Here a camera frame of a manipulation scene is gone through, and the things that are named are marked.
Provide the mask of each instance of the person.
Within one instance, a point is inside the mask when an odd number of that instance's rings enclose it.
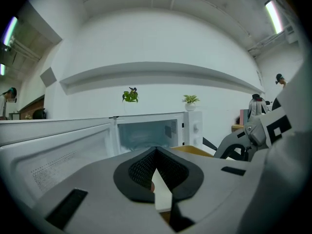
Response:
[[[281,74],[277,74],[276,75],[276,81],[275,81],[276,84],[282,84],[283,85],[283,88],[286,87],[286,84],[287,82],[285,81],[284,77],[281,75]]]
[[[16,98],[16,88],[10,88],[8,91],[4,92],[0,96],[0,120],[6,120],[5,117],[5,108],[6,108],[6,102],[8,100],[12,100]]]

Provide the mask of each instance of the black cap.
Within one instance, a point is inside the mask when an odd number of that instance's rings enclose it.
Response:
[[[276,84],[278,84],[279,83],[279,80],[281,80],[283,78],[283,76],[281,75],[281,74],[277,74],[276,75]]]

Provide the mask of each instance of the green plant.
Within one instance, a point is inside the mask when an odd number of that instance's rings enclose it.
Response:
[[[182,102],[186,103],[195,103],[197,101],[199,101],[197,96],[187,96],[187,95],[184,95],[184,99],[182,100]]]
[[[137,97],[137,88],[130,88],[130,92],[124,91],[122,95],[122,101],[125,100],[127,102],[138,102]]]

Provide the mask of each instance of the potted plant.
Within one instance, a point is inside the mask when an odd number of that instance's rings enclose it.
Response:
[[[199,101],[197,96],[187,96],[184,95],[182,102],[186,102],[185,109],[186,111],[194,111],[196,108],[195,102]]]
[[[130,91],[124,91],[122,95],[122,101],[125,100],[127,102],[138,102],[137,97],[137,88],[130,88]]]

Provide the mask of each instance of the ceiling light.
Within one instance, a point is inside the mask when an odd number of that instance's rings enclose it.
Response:
[[[5,35],[4,35],[4,40],[3,40],[3,44],[8,46],[9,45],[9,42],[10,42],[10,39],[11,39],[11,36],[12,36],[12,33],[13,33],[13,30],[16,26],[16,23],[17,23],[18,19],[16,17],[13,17],[8,25],[8,29],[7,31],[5,32]]]
[[[0,75],[4,76],[5,73],[5,66],[3,64],[0,64]]]
[[[268,1],[265,3],[265,6],[271,16],[271,19],[272,19],[272,22],[273,22],[273,25],[274,25],[274,28],[275,28],[275,32],[278,34],[280,32],[283,31],[283,27],[282,27],[282,24],[281,24],[281,20],[278,16],[278,12],[277,12],[277,9],[276,9],[276,6],[274,4],[273,1]]]

